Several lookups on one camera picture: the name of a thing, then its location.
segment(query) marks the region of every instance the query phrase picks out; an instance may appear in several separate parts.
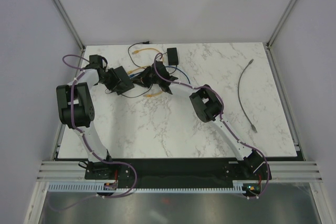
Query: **white marble table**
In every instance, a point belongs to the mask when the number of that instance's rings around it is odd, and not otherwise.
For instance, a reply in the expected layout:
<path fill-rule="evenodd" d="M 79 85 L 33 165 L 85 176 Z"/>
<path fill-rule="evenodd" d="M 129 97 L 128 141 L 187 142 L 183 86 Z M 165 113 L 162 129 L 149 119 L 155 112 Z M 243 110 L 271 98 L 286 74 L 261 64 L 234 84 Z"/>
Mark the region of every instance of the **white marble table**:
<path fill-rule="evenodd" d="M 176 47 L 178 67 L 187 73 L 193 85 L 209 84 L 222 96 L 226 117 L 246 143 L 269 157 L 296 156 L 262 43 L 137 45 L 131 51 L 149 46 L 162 52 Z M 127 45 L 88 46 L 85 57 L 99 54 L 107 58 L 110 67 L 123 66 L 129 71 L 135 67 L 127 48 Z M 155 55 L 155 51 L 145 50 L 133 58 L 145 66 L 152 64 Z M 237 97 L 239 75 L 250 59 L 254 62 L 242 77 L 240 95 L 258 133 L 250 128 Z M 186 81 L 178 71 L 174 75 Z M 97 132 L 112 158 L 234 157 L 219 135 L 197 118 L 189 99 L 167 93 L 128 99 L 115 93 L 105 94 L 105 89 L 102 84 L 95 86 L 91 96 Z M 150 93 L 159 90 L 155 85 Z M 132 97 L 144 91 L 145 88 L 136 86 L 125 94 Z M 77 135 L 68 128 L 58 157 L 87 158 Z"/>

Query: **gray floor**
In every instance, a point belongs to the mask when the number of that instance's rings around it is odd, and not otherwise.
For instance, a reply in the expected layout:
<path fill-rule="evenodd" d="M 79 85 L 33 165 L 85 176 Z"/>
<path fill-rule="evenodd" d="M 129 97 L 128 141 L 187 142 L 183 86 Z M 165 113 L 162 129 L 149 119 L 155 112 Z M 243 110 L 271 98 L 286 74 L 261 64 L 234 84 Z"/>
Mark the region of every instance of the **gray floor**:
<path fill-rule="evenodd" d="M 48 193 L 62 208 L 86 193 Z M 93 198 L 58 213 L 45 207 L 40 223 L 321 223 L 308 186 L 269 185 L 259 200 L 228 194 L 133 194 L 120 199 Z"/>

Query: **tabletop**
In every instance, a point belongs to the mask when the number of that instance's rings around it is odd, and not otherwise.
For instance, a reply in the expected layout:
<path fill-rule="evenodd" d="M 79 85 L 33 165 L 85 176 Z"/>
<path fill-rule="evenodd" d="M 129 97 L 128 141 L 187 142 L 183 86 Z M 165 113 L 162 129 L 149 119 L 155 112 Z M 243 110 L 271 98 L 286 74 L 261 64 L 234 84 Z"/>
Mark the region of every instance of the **tabletop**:
<path fill-rule="evenodd" d="M 123 66 L 126 71 L 137 67 L 131 62 L 129 45 L 88 46 L 85 58 L 104 56 L 108 66 Z M 176 47 L 178 68 L 187 74 L 193 86 L 209 84 L 225 103 L 224 114 L 235 131 L 247 144 L 259 148 L 268 157 L 293 157 L 296 150 L 289 131 L 279 94 L 262 43 L 215 44 L 150 44 L 136 45 L 131 52 L 142 48 L 166 52 Z M 151 65 L 154 50 L 132 55 L 135 63 Z M 257 128 L 255 133 L 240 108 L 237 95 L 238 79 L 251 59 L 240 82 L 241 102 Z M 179 81 L 186 77 L 173 73 Z M 137 96 L 146 88 L 136 86 L 126 92 Z M 147 94 L 160 91 L 154 85 Z M 196 116 L 189 99 L 162 93 L 154 97 L 126 98 L 116 93 L 106 94 L 104 85 L 91 89 L 95 107 L 94 124 L 102 143 L 112 158 L 185 158 L 234 157 L 234 153 L 219 134 Z M 66 127 L 58 158 L 87 158 L 78 136 Z"/>

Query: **blue cable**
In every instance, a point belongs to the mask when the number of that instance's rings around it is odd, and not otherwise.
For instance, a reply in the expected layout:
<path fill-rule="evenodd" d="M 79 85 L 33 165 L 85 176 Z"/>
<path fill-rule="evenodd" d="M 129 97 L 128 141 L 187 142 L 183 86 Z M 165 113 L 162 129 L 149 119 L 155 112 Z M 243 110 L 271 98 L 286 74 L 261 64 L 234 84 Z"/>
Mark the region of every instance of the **blue cable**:
<path fill-rule="evenodd" d="M 187 78 L 189 84 L 191 84 L 191 83 L 190 83 L 190 80 L 189 80 L 189 77 L 188 77 L 188 76 L 186 75 L 186 73 L 183 72 L 181 69 L 178 69 L 177 67 L 171 67 L 171 66 L 165 66 L 165 67 L 166 67 L 166 68 L 174 68 L 174 69 L 180 71 L 182 74 L 184 74 L 184 76 L 186 76 L 186 78 Z M 132 77 L 134 77 L 134 76 L 136 76 L 136 75 L 138 75 L 138 74 L 140 74 L 140 73 L 141 73 L 141 72 L 139 72 L 139 73 L 133 73 L 133 74 L 130 75 L 130 78 L 132 78 Z"/>

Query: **white wall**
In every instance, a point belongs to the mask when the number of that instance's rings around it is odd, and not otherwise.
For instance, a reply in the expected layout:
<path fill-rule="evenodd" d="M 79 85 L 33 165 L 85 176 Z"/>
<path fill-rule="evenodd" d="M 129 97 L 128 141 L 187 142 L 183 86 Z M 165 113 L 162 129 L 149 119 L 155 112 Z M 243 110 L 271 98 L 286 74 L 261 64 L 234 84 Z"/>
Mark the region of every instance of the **white wall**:
<path fill-rule="evenodd" d="M 60 0 L 86 45 L 266 42 L 290 0 Z"/>
<path fill-rule="evenodd" d="M 22 223 L 58 120 L 56 86 L 79 53 L 51 0 L 0 0 L 0 218 Z"/>
<path fill-rule="evenodd" d="M 336 208 L 336 0 L 299 0 L 273 52 L 306 155 Z"/>

